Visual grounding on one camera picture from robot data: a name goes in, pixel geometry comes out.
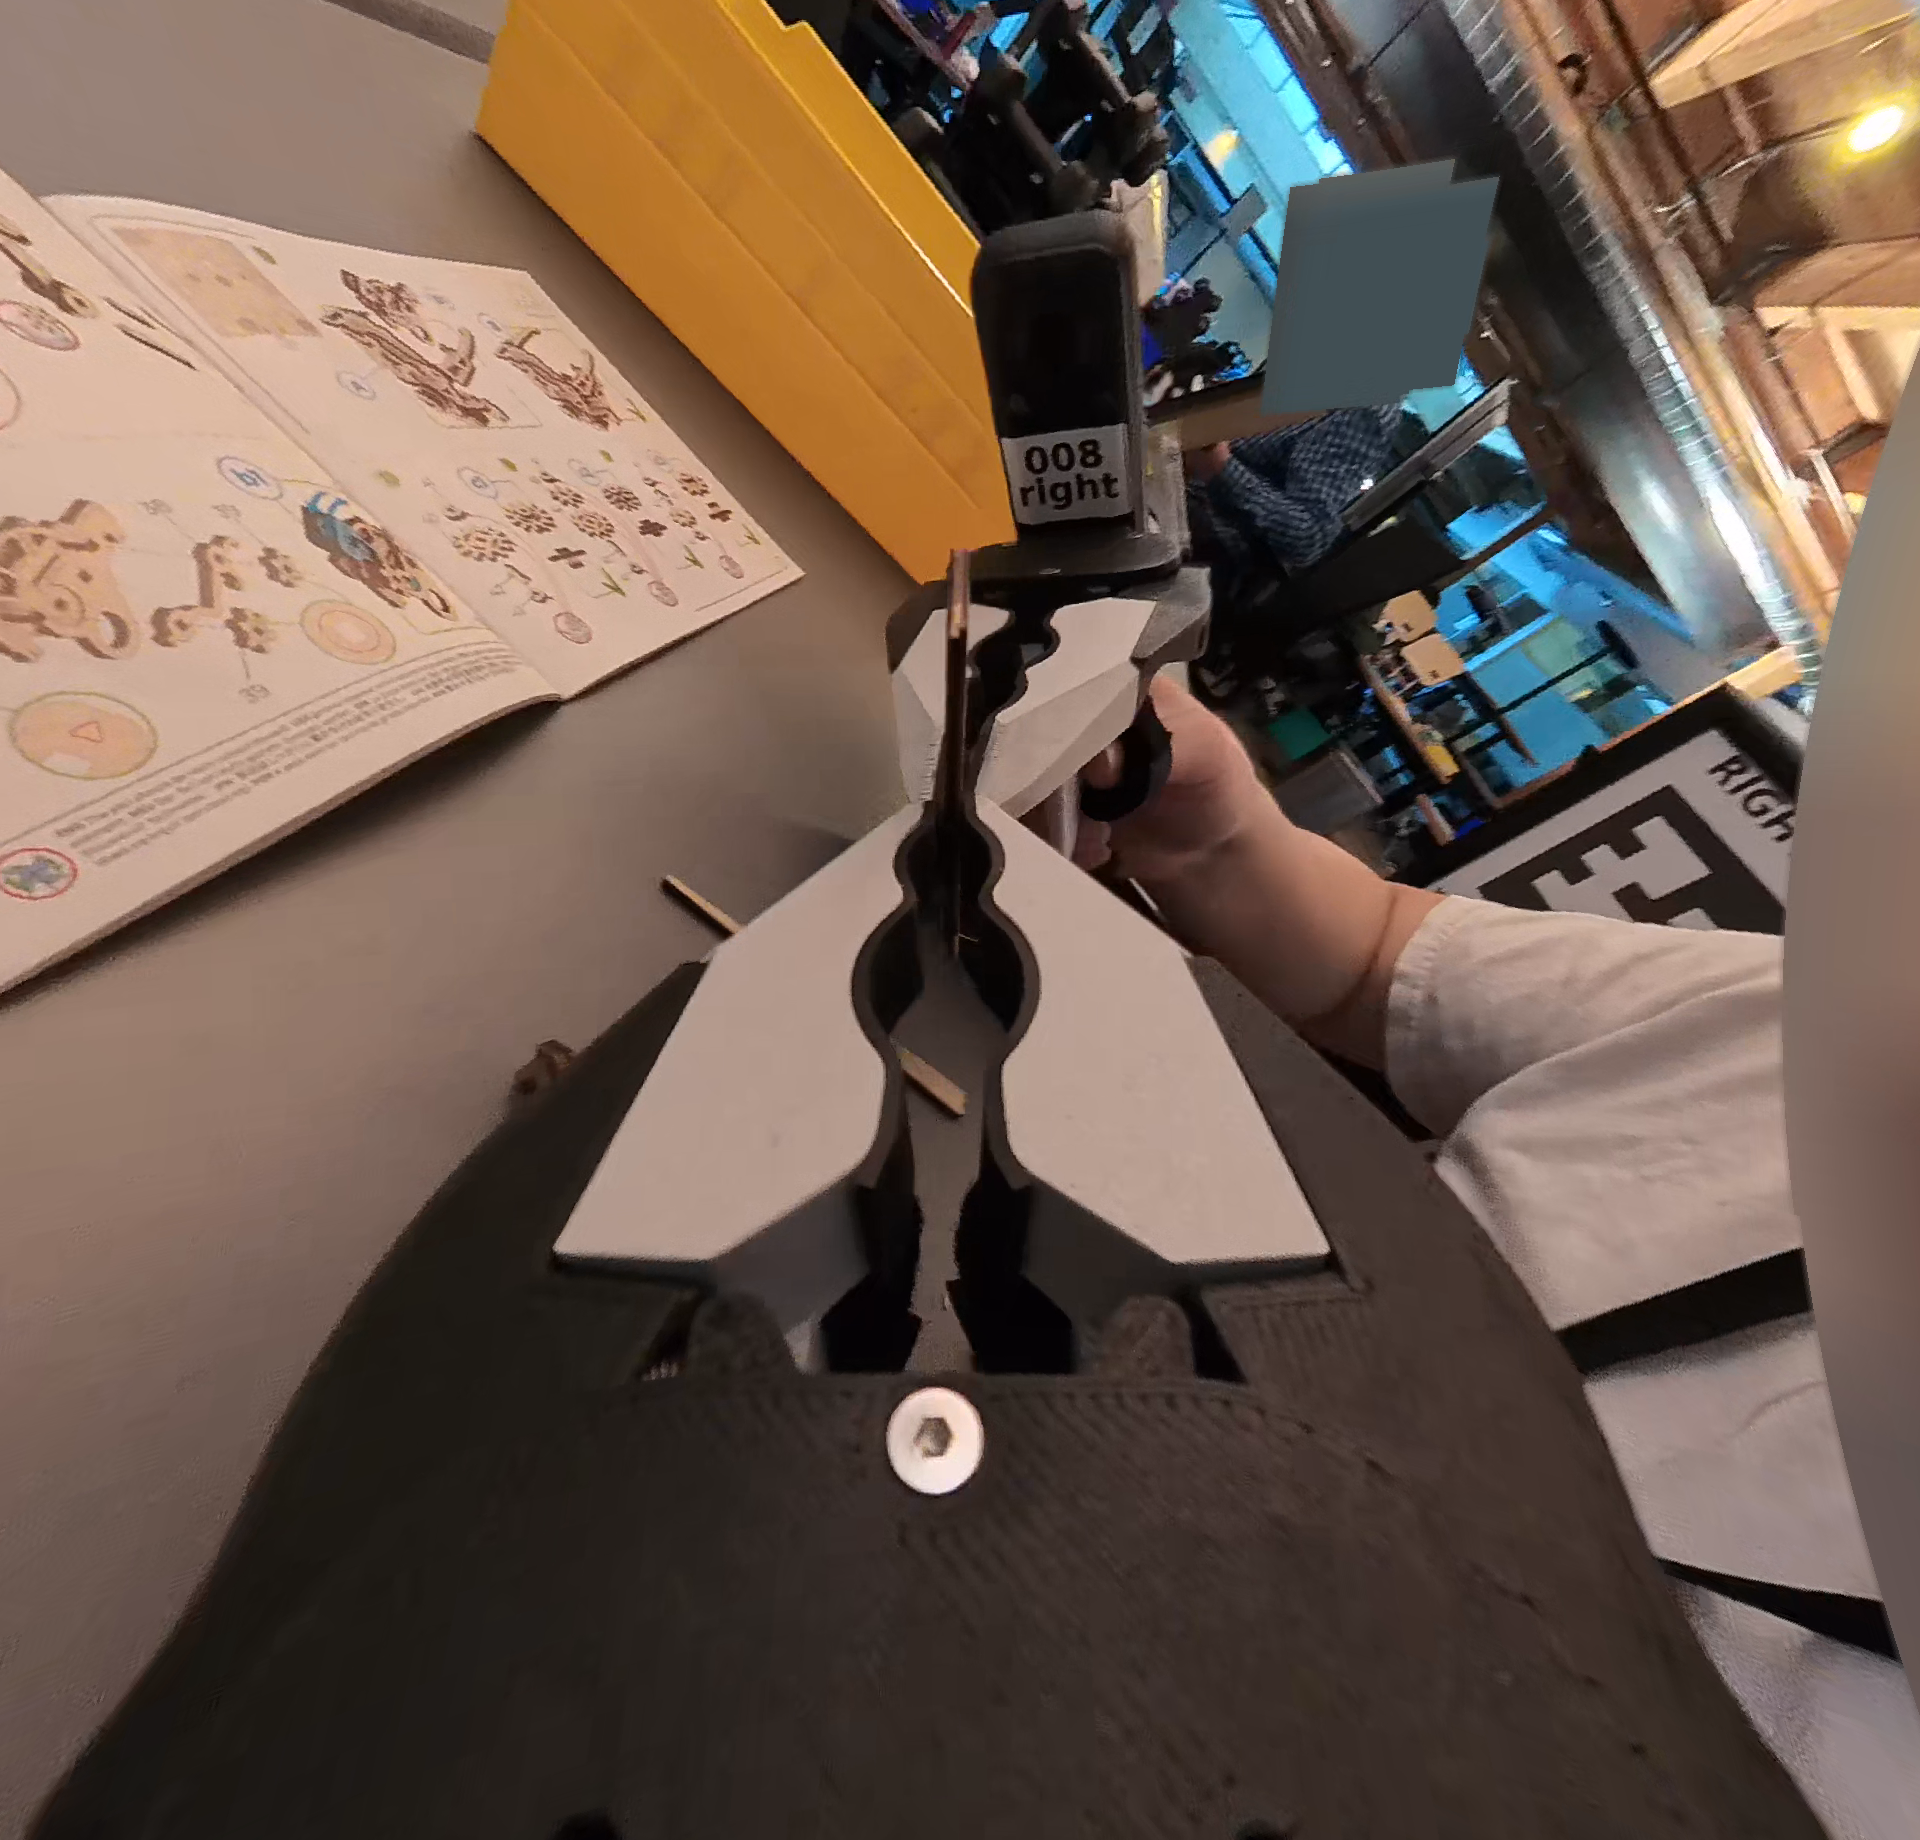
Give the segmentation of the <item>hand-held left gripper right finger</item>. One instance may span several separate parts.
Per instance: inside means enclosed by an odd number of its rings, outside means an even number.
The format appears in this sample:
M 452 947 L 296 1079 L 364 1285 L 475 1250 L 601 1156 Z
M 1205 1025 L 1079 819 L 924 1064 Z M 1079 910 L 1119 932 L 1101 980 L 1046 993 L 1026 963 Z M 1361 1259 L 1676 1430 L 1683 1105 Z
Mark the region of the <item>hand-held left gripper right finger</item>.
M 1004 1045 L 984 1111 L 1015 1279 L 1093 1333 L 1129 1298 L 1327 1279 L 1335 1250 L 1194 962 L 978 800 L 971 984 Z

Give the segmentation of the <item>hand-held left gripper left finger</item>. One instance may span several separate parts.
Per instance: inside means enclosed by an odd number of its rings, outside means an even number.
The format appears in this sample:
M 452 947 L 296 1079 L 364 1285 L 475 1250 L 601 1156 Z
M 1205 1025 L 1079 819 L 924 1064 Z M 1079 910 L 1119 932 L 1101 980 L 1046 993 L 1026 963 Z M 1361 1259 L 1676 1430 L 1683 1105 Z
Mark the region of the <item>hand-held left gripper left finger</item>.
M 709 951 L 554 1263 L 743 1293 L 783 1333 L 875 1274 L 860 1202 L 911 1154 L 897 1025 L 924 993 L 906 802 Z

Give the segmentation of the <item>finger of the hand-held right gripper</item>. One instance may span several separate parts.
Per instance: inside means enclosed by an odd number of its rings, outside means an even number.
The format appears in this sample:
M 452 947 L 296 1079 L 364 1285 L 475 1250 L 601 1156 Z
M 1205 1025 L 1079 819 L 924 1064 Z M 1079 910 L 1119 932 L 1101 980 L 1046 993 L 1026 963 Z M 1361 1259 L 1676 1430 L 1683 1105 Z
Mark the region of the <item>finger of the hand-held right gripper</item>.
M 1142 597 L 968 603 L 968 819 L 1036 813 L 1125 736 L 1146 626 Z
M 947 597 L 906 597 L 893 614 L 893 711 L 904 800 L 924 808 L 938 785 L 947 730 Z

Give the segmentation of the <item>small wooden sheet fragment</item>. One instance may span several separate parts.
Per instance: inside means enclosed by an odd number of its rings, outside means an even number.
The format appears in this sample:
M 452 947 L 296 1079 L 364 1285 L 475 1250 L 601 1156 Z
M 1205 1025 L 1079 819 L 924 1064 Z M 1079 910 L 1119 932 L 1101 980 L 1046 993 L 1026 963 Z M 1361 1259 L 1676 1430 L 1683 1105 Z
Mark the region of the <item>small wooden sheet fragment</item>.
M 942 736 L 936 764 L 936 859 L 938 859 L 938 927 L 947 951 L 958 958 L 963 914 L 968 914 L 968 865 L 971 865 L 971 824 L 968 824 L 968 687 L 971 687 L 971 551 L 952 551 L 947 559 L 947 603 L 942 603 Z

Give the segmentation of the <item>person's right forearm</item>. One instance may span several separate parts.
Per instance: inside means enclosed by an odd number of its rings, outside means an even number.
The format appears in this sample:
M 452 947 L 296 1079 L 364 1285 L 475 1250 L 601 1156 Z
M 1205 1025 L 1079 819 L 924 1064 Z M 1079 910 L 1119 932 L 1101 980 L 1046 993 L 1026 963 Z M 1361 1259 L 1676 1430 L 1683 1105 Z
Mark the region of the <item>person's right forearm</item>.
M 1222 850 L 1155 903 L 1385 1077 L 1553 1329 L 1805 1250 L 1783 942 L 1412 891 L 1308 834 Z

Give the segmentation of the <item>person's right hand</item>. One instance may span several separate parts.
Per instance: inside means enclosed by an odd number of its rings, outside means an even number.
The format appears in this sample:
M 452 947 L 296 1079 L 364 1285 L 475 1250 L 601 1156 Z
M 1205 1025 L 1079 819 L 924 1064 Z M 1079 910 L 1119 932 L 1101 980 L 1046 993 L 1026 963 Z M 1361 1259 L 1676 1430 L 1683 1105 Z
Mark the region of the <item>person's right hand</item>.
M 1166 787 L 1113 824 L 1093 819 L 1093 797 L 1119 772 L 1106 748 L 1086 766 L 1073 859 L 1142 884 L 1188 951 L 1230 963 L 1308 910 L 1339 849 L 1272 802 L 1233 726 L 1176 674 L 1153 674 L 1142 716 L 1169 736 Z

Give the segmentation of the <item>flat wooden stick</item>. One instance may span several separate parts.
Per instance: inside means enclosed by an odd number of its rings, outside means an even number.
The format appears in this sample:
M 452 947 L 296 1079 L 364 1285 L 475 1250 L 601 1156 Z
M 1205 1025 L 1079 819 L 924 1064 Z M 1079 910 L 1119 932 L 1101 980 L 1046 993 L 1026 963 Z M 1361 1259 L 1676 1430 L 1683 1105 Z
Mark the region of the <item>flat wooden stick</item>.
M 658 874 L 658 891 L 683 908 L 685 914 L 695 914 L 713 942 L 736 942 L 738 934 L 738 919 L 728 914 L 718 903 L 709 903 L 703 891 L 695 891 L 685 881 L 678 874 Z M 904 1079 L 924 1097 L 933 1101 L 938 1111 L 947 1116 L 963 1116 L 968 1111 L 968 1097 L 957 1079 L 947 1079 L 936 1064 L 928 1064 L 924 1056 L 915 1056 L 911 1048 L 900 1048 L 897 1045 L 897 1056 L 900 1056 L 900 1068 L 904 1068 Z

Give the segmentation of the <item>black equipment rack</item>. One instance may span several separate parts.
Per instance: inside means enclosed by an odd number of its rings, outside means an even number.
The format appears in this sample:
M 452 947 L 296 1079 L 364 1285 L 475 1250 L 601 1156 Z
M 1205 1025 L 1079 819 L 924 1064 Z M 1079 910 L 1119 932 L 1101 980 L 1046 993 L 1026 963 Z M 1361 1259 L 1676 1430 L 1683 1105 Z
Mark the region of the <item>black equipment rack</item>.
M 1036 63 L 987 49 L 942 120 L 915 104 L 893 125 L 977 242 L 1046 215 L 1125 213 L 1169 161 L 1159 100 L 1125 86 L 1086 0 L 1043 0 L 1026 26 Z

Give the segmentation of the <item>wooden workbench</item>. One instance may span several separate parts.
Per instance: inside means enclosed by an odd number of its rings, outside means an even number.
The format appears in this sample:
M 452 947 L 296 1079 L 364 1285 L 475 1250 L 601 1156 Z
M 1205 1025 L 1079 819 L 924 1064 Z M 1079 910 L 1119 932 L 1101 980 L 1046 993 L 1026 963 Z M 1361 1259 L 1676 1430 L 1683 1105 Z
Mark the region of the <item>wooden workbench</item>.
M 1498 819 L 1498 726 L 1424 595 L 1377 611 L 1357 666 L 1357 760 L 1394 832 L 1451 849 Z

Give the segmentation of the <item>yellow plastic bin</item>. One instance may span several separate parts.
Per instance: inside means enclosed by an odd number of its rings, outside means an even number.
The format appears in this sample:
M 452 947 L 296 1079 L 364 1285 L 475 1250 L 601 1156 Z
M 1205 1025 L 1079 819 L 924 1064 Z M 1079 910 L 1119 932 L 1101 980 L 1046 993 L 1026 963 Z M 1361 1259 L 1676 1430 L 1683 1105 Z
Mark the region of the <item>yellow plastic bin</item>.
M 921 583 L 1015 536 L 977 242 L 767 0 L 511 0 L 478 136 Z

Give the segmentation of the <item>grey computer monitor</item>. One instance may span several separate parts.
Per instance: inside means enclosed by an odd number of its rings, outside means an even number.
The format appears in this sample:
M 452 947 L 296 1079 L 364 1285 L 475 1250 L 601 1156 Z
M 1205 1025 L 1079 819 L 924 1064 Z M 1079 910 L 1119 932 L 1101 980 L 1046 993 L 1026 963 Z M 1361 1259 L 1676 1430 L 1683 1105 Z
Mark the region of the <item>grey computer monitor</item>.
M 1446 424 L 1424 434 L 1397 464 L 1391 464 L 1374 486 L 1364 486 L 1342 509 L 1342 530 L 1364 536 L 1370 525 L 1391 517 L 1405 498 L 1412 498 L 1432 479 L 1443 479 L 1454 463 L 1463 463 L 1477 441 L 1504 428 L 1515 385 L 1517 379 L 1509 375 L 1498 379 L 1495 385 L 1485 385 L 1485 392 L 1463 406 Z

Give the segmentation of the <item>framed marker sign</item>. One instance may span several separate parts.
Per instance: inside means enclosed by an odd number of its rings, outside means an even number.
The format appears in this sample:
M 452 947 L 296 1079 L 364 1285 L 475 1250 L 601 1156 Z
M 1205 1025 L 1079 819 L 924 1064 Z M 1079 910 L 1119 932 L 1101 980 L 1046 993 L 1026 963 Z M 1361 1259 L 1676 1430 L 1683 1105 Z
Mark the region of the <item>framed marker sign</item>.
M 1730 684 L 1502 800 L 1411 884 L 1526 910 L 1789 927 L 1809 725 Z

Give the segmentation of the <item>open instruction booklet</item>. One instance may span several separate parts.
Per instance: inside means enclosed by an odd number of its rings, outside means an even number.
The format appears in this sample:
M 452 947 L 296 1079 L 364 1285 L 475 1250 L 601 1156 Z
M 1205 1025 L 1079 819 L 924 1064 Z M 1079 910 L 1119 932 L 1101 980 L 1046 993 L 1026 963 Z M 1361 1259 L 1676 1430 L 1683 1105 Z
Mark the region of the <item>open instruction booklet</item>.
M 800 561 L 525 274 L 0 185 L 0 984 Z

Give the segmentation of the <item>person's torso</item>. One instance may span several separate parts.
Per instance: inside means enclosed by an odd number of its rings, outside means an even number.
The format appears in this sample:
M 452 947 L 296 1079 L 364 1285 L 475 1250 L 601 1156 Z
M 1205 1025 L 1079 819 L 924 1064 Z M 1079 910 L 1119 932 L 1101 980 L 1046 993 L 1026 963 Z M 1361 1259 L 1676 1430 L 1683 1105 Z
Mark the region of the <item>person's torso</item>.
M 1553 1329 L 1799 1255 L 1780 1092 L 1653 1101 L 1424 1101 L 1443 1175 Z M 1812 1311 L 1683 1339 L 1634 1326 L 1585 1398 L 1683 1615 L 1830 1835 L 1915 1835 L 1915 1702 L 1891 1654 L 1770 1602 L 1879 1602 Z

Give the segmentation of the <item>silver ventilation duct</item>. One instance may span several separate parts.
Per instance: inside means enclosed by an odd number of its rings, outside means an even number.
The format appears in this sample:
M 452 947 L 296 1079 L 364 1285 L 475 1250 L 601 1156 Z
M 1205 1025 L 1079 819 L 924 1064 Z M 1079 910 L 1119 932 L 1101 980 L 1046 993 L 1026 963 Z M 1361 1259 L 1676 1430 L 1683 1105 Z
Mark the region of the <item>silver ventilation duct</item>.
M 1648 243 L 1520 0 L 1438 0 L 1563 226 L 1628 363 L 1777 647 L 1817 694 L 1830 568 L 1700 286 Z

